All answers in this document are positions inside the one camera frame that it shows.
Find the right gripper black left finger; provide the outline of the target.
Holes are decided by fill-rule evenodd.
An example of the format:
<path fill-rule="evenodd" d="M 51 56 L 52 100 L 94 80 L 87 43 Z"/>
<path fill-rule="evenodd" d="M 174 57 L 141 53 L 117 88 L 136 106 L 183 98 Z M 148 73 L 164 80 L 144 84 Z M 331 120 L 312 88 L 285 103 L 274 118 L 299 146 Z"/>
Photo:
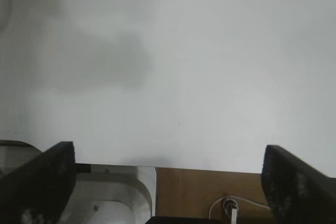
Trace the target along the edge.
<path fill-rule="evenodd" d="M 1 223 L 58 223 L 75 183 L 73 142 L 60 142 L 1 178 Z"/>

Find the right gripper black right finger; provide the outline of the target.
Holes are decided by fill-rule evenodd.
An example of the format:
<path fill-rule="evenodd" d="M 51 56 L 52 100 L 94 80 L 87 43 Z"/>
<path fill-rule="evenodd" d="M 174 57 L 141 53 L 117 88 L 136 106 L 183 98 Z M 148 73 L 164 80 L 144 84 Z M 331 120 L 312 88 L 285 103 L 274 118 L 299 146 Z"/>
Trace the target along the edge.
<path fill-rule="evenodd" d="M 335 179 L 267 145 L 261 185 L 277 223 L 335 223 Z"/>

